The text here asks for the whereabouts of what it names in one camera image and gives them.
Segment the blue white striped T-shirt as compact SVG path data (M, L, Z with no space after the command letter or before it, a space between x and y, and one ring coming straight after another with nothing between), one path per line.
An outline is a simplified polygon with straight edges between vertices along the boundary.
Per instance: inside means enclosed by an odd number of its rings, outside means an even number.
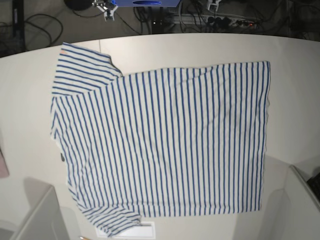
M259 211L270 85L269 61L123 75L62 44L50 136L72 199L108 237L143 217Z

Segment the white power strip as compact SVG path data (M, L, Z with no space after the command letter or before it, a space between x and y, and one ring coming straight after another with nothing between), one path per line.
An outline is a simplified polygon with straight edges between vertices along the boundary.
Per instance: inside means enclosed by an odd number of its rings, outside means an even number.
M217 14L217 15L208 15L203 14L198 16L195 13L182 13L179 15L178 13L174 13L172 16L168 18L170 22L173 24L186 24L186 25L197 25L204 26L206 23L213 24L215 20L224 21L229 23L232 27L240 26L240 27L252 27L258 20L254 17L244 17L240 15L232 15L232 14Z

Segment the white label plate on table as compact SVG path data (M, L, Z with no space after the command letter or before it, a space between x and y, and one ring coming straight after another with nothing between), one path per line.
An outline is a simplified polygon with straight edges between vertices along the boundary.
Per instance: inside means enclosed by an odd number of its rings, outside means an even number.
M141 226L129 228L115 236L110 237L115 240L155 240L156 224L154 221L143 221Z

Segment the white clamp at top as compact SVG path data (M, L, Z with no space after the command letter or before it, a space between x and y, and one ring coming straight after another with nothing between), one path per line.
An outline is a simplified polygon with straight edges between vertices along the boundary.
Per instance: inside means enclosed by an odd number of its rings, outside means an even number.
M94 0L92 6L98 8L103 13L105 21L115 20L115 12L118 9L115 0Z

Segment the blue box at top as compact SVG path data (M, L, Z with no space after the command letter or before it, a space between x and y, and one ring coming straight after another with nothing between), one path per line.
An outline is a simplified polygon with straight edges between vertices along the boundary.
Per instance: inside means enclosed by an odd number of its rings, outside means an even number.
M119 7L176 7L180 0L112 0Z

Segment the grey divider panel left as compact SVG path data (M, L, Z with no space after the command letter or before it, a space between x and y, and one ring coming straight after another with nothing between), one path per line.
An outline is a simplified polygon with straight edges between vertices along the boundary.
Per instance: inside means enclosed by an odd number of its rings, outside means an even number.
M0 224L2 240L69 240L55 188L47 187L18 227Z

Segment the grey divider panel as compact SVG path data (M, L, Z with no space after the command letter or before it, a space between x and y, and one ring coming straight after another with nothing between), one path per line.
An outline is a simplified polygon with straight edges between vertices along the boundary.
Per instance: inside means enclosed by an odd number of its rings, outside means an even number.
M2 240L69 240L55 188L47 187L18 227L0 224Z
M320 202L295 166L290 166L284 187L268 199L263 226L264 240L318 240Z

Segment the grey divider panel right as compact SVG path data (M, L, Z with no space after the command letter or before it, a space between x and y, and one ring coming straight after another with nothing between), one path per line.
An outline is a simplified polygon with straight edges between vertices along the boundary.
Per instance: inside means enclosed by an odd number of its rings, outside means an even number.
M268 199L263 226L264 240L318 240L320 202L295 166L290 166L284 187Z

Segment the black keyboard at right edge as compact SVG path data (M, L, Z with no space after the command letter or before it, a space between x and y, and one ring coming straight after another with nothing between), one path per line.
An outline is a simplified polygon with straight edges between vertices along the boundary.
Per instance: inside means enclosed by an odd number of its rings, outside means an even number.
M317 199L320 200L320 173L310 178L307 184Z

